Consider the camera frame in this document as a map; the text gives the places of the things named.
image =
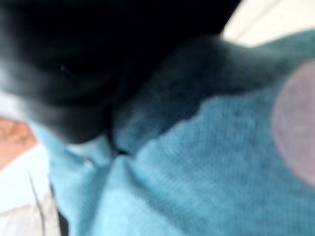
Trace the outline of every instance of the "wooden floor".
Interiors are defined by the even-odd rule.
[[[0,118],[0,171],[36,144],[34,135],[25,124]]]

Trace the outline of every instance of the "white surface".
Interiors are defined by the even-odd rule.
[[[243,0],[223,36],[255,46],[310,29],[315,29],[315,0]]]
[[[25,153],[0,172],[0,213],[35,203],[29,173],[42,201],[50,191],[48,158],[42,145]]]
[[[26,118],[18,107],[17,99],[0,91],[0,117],[25,121]]]

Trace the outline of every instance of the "light blue cloth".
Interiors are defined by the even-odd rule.
[[[315,191],[270,129],[283,83],[311,59],[315,31],[256,48],[182,45],[115,112],[115,142],[130,156],[112,159],[105,136],[73,151],[33,124],[70,235],[315,236]]]

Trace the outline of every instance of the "black object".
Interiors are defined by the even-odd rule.
[[[3,0],[0,88],[65,142],[88,141],[106,129],[105,107],[128,100],[183,41],[219,34],[239,2]]]

